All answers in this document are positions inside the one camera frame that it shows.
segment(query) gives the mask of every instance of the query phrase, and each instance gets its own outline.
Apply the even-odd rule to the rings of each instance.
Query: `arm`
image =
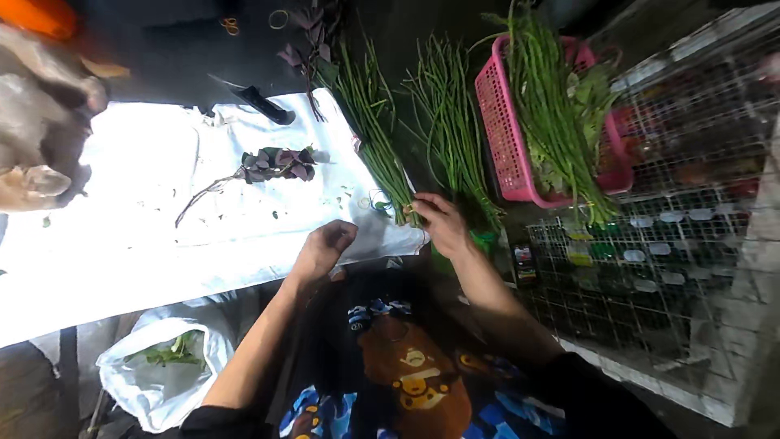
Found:
[[[203,405],[247,407],[261,381],[274,379],[266,371],[285,329],[296,310],[306,305],[314,283],[333,269],[356,235],[356,225],[339,219],[309,234],[292,271],[219,374]]]
[[[564,350],[504,285],[471,240],[457,208],[442,196],[419,193],[414,209],[428,221],[436,249],[452,261],[477,322],[505,352],[529,366],[544,366]]]

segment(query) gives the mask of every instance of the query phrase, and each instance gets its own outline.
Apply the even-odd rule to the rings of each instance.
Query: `hand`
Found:
[[[449,259],[468,252],[473,247],[466,221],[454,204],[441,195],[419,192],[412,207],[427,221],[425,231],[431,236],[436,249]]]
[[[355,241],[357,226],[340,219],[317,228],[306,238],[287,276],[306,287],[330,273],[341,254]]]

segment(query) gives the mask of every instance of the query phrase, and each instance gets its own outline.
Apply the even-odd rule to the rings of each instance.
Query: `wire rack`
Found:
[[[728,425],[777,328],[780,86],[761,78],[778,26],[625,90],[635,183],[612,223],[577,226],[563,209],[529,227],[540,281],[523,300],[546,327]]]

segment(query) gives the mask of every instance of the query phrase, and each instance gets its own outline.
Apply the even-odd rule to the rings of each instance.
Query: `plastic bag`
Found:
[[[161,433],[180,426],[233,357],[232,330],[217,304],[234,297],[235,292],[214,294],[146,311],[130,335],[98,357],[103,388],[145,431]],[[193,354],[205,366],[169,362],[163,367],[149,364],[144,355],[129,358],[191,330],[204,333],[202,347],[194,344]]]

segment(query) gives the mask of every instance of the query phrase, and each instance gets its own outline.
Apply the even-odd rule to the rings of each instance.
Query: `long bean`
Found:
[[[598,154],[588,144],[566,93],[571,67],[566,65],[557,36],[538,20],[529,2],[522,5],[517,19],[516,0],[509,7],[506,62],[524,140],[532,158],[549,163],[571,188],[575,204],[585,203],[590,223],[604,224],[617,208],[596,184]]]
[[[395,127],[395,102],[379,70],[374,45],[367,38],[365,41],[366,53],[362,63],[351,60],[349,49],[342,41],[343,66],[331,88],[341,95],[345,111],[358,133],[360,158],[390,198],[395,210],[395,223],[403,225],[408,221],[412,227],[420,227],[419,215],[410,211],[412,193],[390,140]]]
[[[478,225],[500,230],[503,211],[485,190],[480,125],[466,78],[467,52],[460,43],[431,35],[424,44],[417,43],[417,55],[417,74],[407,70],[409,78],[402,83],[412,96],[417,123],[415,130],[409,129],[424,140],[436,182],[456,201],[480,206]]]

